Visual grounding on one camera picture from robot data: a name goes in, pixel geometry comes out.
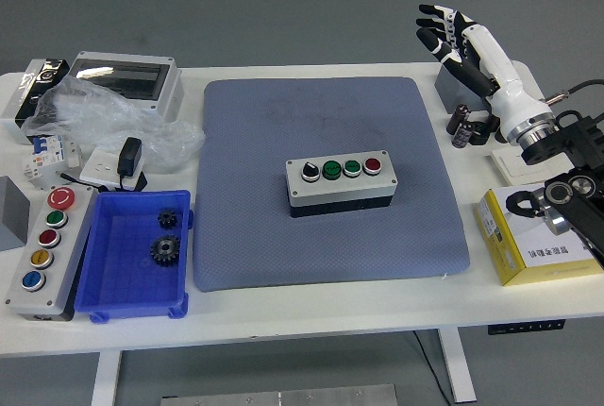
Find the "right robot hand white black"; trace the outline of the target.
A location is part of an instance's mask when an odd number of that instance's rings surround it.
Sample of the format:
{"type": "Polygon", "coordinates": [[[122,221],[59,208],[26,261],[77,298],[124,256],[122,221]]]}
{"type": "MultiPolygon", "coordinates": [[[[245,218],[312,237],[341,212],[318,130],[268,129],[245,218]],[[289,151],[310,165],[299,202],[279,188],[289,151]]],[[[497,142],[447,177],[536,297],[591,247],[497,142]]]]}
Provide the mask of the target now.
{"type": "Polygon", "coordinates": [[[512,61],[489,29],[462,12],[421,4],[416,36],[461,84],[486,99],[510,144],[555,131],[549,106],[530,96],[512,61]]]}

